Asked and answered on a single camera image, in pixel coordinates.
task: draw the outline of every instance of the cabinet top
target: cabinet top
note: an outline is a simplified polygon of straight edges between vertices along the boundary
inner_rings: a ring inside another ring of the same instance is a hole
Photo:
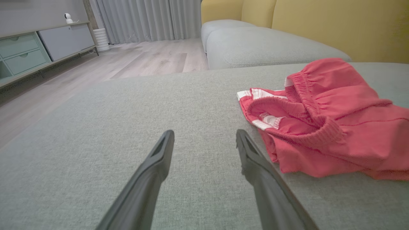
[[[8,34],[6,36],[0,37],[1,39],[5,39],[5,38],[9,38],[9,37],[14,37],[17,35],[24,35],[24,34],[29,34],[32,32],[36,32],[36,31],[40,31],[40,30],[45,30],[45,29],[54,29],[54,28],[59,28],[59,27],[64,27],[64,26],[69,26],[69,25],[80,25],[80,24],[87,24],[89,23],[89,21],[84,21],[84,22],[77,22],[77,23],[71,23],[71,24],[63,24],[63,25],[59,25],[59,26],[52,26],[52,27],[46,27],[46,28],[40,28],[40,29],[35,29],[35,30],[27,30],[27,31],[22,31],[22,32],[18,32],[18,33],[14,33],[14,34]]]

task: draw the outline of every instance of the wooden floor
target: wooden floor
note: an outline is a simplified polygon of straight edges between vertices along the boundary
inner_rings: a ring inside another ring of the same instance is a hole
[[[199,38],[114,45],[0,89],[0,149],[73,95],[111,79],[207,70]]]

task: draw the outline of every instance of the red fabric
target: red fabric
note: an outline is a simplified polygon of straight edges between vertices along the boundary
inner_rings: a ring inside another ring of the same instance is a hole
[[[281,117],[275,119],[278,129],[259,132],[283,173],[323,177],[361,171],[375,179],[409,180],[409,109],[379,99],[341,59],[311,62],[286,84],[283,91],[264,91],[287,99],[240,98],[250,123]]]

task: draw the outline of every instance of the gray seat cushion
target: gray seat cushion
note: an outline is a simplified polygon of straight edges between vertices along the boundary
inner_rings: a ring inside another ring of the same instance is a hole
[[[235,28],[235,27],[255,27],[255,25],[247,23],[247,22],[231,20],[231,19],[215,20],[215,21],[204,23],[202,25],[202,43],[203,43],[204,51],[207,52],[207,49],[206,49],[207,38],[209,37],[211,32],[216,31],[218,29]]]
[[[351,58],[322,43],[263,27],[220,29],[207,39],[209,68],[309,63],[317,59]]]
[[[352,65],[380,97],[409,107],[409,65]],[[72,97],[0,151],[0,229],[95,229],[162,132],[173,129],[171,167],[152,229],[260,230],[236,130],[245,129],[267,153],[236,93],[282,89],[285,77],[304,66],[117,79]],[[409,225],[408,182],[361,173],[282,177],[320,229]]]

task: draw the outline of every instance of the curtain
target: curtain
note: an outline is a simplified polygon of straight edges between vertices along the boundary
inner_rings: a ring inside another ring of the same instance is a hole
[[[97,0],[111,44],[200,37],[200,0]]]

